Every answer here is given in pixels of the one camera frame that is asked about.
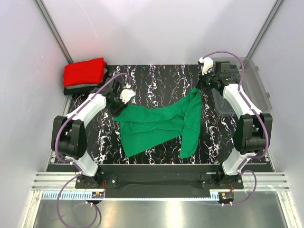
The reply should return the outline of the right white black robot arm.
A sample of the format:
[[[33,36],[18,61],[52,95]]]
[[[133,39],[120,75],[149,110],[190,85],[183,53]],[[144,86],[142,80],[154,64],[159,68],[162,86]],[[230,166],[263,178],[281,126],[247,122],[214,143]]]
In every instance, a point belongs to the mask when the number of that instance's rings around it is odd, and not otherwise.
[[[205,57],[198,63],[201,70],[197,87],[217,90],[238,118],[233,135],[234,148],[219,165],[214,179],[220,188],[227,188],[239,180],[243,167],[251,159],[260,159],[266,154],[273,118],[259,110],[245,94],[240,80],[232,76],[230,62],[214,62]]]

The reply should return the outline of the green t shirt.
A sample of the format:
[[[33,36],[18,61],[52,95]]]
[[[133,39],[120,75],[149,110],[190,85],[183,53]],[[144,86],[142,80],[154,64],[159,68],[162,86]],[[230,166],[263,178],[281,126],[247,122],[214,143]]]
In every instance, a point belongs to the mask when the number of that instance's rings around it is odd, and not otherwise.
[[[167,107],[147,109],[131,105],[114,121],[120,125],[120,139],[126,156],[134,156],[180,136],[180,157],[188,158],[198,146],[201,112],[200,90],[194,88]]]

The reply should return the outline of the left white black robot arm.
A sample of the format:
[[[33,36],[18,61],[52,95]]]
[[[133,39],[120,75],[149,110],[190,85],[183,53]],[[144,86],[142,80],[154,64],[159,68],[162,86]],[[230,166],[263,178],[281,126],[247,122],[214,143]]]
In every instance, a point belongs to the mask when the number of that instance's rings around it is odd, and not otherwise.
[[[77,109],[65,116],[58,115],[53,121],[51,149],[58,160],[79,170],[77,180],[88,187],[99,188],[105,181],[100,166],[88,154],[86,127],[104,109],[117,117],[127,107],[123,91],[122,84],[114,80],[106,92],[90,94]]]

